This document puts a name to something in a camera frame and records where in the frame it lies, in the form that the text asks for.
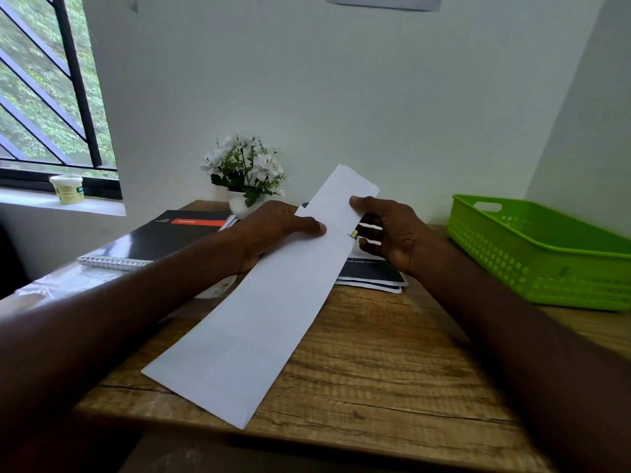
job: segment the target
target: person's right hand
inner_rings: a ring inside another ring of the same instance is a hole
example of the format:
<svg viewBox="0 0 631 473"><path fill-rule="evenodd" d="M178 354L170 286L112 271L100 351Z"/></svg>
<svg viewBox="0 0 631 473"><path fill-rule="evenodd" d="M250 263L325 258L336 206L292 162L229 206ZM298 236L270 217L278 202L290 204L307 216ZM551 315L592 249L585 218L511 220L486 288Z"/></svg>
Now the person's right hand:
<svg viewBox="0 0 631 473"><path fill-rule="evenodd" d="M360 222L379 226L382 230L357 226L360 247L369 254L384 257L400 271L414 275L414 253L422 243L436 240L435 234L422 222L410 206L394 200L374 197L350 199L352 208L366 212ZM379 241L381 245L369 243Z"/></svg>

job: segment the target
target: plastic container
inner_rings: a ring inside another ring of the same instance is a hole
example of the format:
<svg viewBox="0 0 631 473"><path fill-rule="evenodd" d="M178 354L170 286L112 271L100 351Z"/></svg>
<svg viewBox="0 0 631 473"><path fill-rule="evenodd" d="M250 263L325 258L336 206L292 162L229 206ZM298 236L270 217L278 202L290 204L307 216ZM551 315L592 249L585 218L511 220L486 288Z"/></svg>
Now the plastic container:
<svg viewBox="0 0 631 473"><path fill-rule="evenodd" d="M631 308L631 239L535 202L454 195L449 236L533 303Z"/></svg>
<svg viewBox="0 0 631 473"><path fill-rule="evenodd" d="M61 204L75 204L85 199L83 178L74 174L60 174L49 178Z"/></svg>

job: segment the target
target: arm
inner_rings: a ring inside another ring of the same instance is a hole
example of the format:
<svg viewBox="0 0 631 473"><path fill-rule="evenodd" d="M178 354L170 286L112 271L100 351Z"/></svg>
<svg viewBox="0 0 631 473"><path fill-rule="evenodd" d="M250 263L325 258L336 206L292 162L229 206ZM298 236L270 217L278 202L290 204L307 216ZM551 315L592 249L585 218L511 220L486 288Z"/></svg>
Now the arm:
<svg viewBox="0 0 631 473"><path fill-rule="evenodd" d="M361 247L425 286L499 372L557 465L631 471L631 363L557 324L438 238L411 207L351 198L368 214Z"/></svg>
<svg viewBox="0 0 631 473"><path fill-rule="evenodd" d="M326 229L269 201L245 221L72 298L0 318L0 444L70 407L126 347L181 304L246 272L294 232Z"/></svg>

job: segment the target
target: hand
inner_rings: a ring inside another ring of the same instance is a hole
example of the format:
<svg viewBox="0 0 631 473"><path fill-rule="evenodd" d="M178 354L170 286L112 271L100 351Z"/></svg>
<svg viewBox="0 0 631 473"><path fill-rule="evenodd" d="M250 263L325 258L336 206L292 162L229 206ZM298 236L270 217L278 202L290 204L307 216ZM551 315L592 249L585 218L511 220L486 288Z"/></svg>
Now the hand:
<svg viewBox="0 0 631 473"><path fill-rule="evenodd" d="M218 233L228 238L235 253L230 261L233 274L252 269L261 255L294 232L314 236L326 232L324 224L312 217L298 217L296 210L296 206L268 200L243 221Z"/></svg>
<svg viewBox="0 0 631 473"><path fill-rule="evenodd" d="M430 228L410 206L394 200L353 196L350 204L366 213L360 222L382 228L357 226L358 234L365 238L359 240L362 250L384 257L400 271L413 276L415 251L426 240L435 238ZM381 245L369 243L367 239L379 241Z"/></svg>

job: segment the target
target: window sill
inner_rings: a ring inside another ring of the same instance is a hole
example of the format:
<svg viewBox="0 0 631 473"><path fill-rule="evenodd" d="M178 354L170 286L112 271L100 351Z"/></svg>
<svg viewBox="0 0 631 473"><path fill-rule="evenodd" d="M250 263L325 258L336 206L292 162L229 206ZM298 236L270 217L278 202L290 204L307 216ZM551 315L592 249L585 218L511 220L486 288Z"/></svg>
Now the window sill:
<svg viewBox="0 0 631 473"><path fill-rule="evenodd" d="M61 204L56 194L4 187L0 187L0 204L106 215L127 215L122 200L86 197L83 202L78 202L77 204Z"/></svg>

